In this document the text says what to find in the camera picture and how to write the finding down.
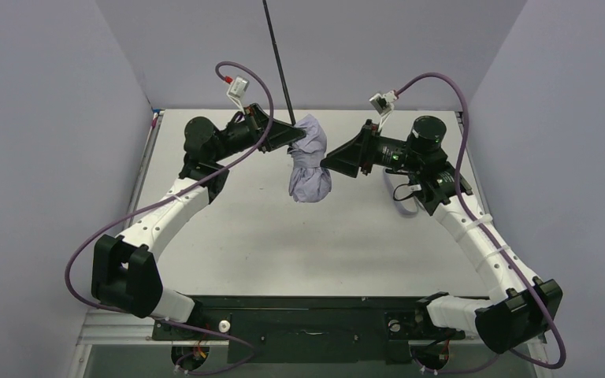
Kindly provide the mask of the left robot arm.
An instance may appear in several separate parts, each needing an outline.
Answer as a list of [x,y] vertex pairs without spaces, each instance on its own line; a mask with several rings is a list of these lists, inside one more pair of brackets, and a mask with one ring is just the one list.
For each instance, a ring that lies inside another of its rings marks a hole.
[[183,168],[157,207],[120,234],[96,241],[92,296],[103,306],[139,318],[187,322],[196,304],[164,287],[157,265],[162,252],[223,190],[229,170],[221,160],[244,150],[277,150],[305,135],[301,128],[270,119],[256,103],[235,113],[222,129],[206,117],[190,119],[184,127]]

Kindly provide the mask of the purple umbrella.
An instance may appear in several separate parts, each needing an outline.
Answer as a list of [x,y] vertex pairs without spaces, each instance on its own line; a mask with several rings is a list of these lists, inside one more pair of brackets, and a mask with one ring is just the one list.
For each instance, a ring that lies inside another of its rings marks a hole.
[[321,160],[327,151],[327,135],[315,116],[307,114],[301,120],[295,119],[268,2],[264,0],[262,6],[288,116],[292,126],[305,133],[303,138],[288,147],[288,155],[292,159],[288,193],[295,202],[317,203],[332,190],[331,174],[321,166]]

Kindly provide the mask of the purple umbrella case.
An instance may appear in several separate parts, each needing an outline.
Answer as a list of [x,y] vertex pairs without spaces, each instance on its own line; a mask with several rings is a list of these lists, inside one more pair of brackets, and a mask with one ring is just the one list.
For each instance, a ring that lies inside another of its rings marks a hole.
[[393,175],[388,174],[386,170],[383,170],[382,173],[384,185],[387,188],[388,193],[391,197],[391,203],[395,207],[397,213],[404,218],[413,218],[419,213],[419,205],[415,202],[413,198],[405,199],[402,201],[395,200],[395,194],[397,192],[396,187],[397,184],[394,183]]

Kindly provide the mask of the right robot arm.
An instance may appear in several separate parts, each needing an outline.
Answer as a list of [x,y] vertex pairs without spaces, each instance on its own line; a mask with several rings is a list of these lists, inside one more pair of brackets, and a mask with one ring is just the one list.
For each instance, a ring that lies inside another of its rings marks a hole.
[[368,120],[351,141],[326,155],[321,166],[349,177],[368,174],[375,165],[408,176],[414,197],[459,245],[488,291],[488,299],[433,295],[424,302],[425,319],[435,328],[478,335],[503,354],[549,330],[562,289],[528,268],[499,236],[442,148],[446,124],[418,117],[404,141],[382,136]]

